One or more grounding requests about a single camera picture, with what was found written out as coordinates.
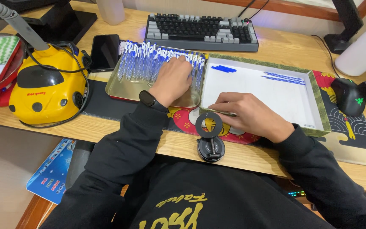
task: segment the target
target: desk mat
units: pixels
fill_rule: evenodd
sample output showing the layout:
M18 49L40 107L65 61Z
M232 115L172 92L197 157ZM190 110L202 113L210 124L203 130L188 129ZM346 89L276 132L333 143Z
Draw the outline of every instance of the desk mat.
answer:
M331 150L338 161L366 165L365 116L349 117L337 108L335 93L331 88L331 83L336 78L334 74L318 71L313 71L313 73L320 87L332 130L331 133L317 138L317 140ZM91 96L83 114L120 121L124 114L132 113L135 110L137 102L113 99L106 94L105 86L110 75L111 72L91 73L89 75ZM165 124L164 129L198 135L195 128L196 119L199 116L198 110L199 108L188 110L169 107L169 122ZM214 128L215 123L206 120L202 125L203 129L210 131ZM219 136L224 141L271 148L267 139L236 130L225 123Z

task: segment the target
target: wooden desk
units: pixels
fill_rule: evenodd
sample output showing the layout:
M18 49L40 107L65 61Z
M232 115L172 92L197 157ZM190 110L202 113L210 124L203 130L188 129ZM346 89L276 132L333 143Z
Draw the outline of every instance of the wooden desk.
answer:
M146 19L149 12L125 9L125 21L116 26L110 26L101 18L97 5L90 3L71 2L74 10L96 13L97 21L80 40L77 46L91 52L93 37L99 34L119 34L124 40L141 41L144 39ZM26 17L41 17L49 8L42 8ZM333 72L329 54L320 40L301 34L293 34L272 29L256 28L259 51L257 53L221 52L229 55L242 56L257 60L297 66L312 70ZM10 26L3 32L15 34ZM353 78L356 83L366 81L366 72ZM119 122L80 115L71 122L48 129L32 129L23 126L11 114L8 107L0 108L0 125L22 130L29 130L49 135L61 136L98 142L104 135L119 129ZM164 131L157 153L200 161L196 151L197 136ZM289 176L278 163L276 151L254 146L225 142L226 154L217 164L257 171L278 176ZM341 168L359 185L366 190L366 166L339 162Z

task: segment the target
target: black mouse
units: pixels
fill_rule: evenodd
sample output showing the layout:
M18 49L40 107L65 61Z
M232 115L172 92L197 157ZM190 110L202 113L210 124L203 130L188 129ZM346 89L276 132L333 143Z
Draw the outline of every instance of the black mouse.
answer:
M365 108L365 100L352 80L336 78L331 87L337 97L337 106L348 116L360 116Z

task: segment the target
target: black smartphone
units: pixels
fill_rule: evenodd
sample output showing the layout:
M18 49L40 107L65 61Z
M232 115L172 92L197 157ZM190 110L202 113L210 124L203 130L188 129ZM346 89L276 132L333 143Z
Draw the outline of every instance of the black smartphone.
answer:
M91 49L91 72L98 73L114 70L118 62L118 46L118 34L95 36Z

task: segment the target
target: mechanical keyboard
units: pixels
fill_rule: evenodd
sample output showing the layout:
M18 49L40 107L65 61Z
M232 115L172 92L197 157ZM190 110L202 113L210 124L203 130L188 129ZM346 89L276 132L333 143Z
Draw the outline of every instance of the mechanical keyboard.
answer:
M257 52L252 21L240 18L154 14L148 15L145 42L190 50Z

